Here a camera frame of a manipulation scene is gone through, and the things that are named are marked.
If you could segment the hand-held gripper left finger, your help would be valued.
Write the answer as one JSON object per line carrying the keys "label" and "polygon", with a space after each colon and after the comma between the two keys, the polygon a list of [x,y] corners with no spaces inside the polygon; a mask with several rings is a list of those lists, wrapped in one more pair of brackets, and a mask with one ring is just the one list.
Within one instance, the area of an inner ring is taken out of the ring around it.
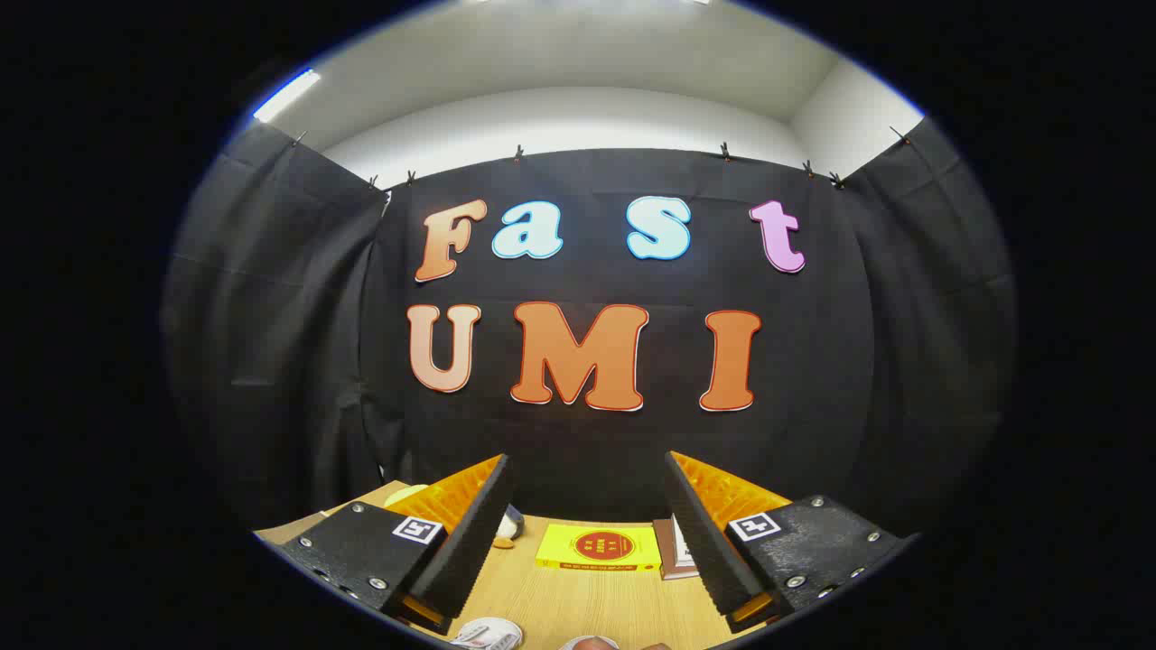
{"label": "hand-held gripper left finger", "polygon": [[356,498],[279,542],[277,555],[363,608],[444,635],[507,514],[509,464],[494,456],[392,505]]}

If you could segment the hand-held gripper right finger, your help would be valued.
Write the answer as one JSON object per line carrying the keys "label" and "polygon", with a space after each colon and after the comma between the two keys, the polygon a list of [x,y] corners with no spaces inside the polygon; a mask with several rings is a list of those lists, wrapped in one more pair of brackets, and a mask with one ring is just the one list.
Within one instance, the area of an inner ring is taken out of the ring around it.
{"label": "hand-held gripper right finger", "polygon": [[733,633],[796,616],[914,542],[832,497],[781,497],[676,451],[665,493],[716,608]]}

